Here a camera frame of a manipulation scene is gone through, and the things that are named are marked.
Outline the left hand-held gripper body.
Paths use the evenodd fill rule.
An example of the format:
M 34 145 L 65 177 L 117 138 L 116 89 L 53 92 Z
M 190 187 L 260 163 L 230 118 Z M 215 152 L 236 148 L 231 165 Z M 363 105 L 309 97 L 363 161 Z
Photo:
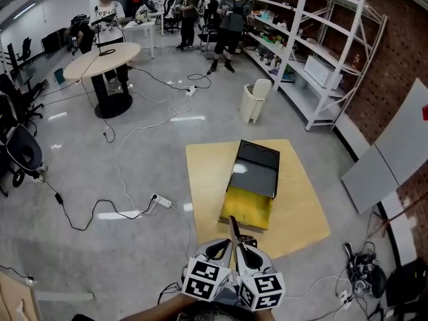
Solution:
M 212 302 L 231 277 L 233 251 L 230 239 L 214 239 L 198 246 L 182 274 L 181 292 L 197 300 Z

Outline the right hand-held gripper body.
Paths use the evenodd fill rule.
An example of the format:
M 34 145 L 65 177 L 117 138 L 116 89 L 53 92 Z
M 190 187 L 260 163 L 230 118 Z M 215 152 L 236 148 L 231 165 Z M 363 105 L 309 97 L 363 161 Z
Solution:
M 235 248 L 238 296 L 252 311 L 277 308 L 285 296 L 284 277 L 270 256 L 251 245 Z

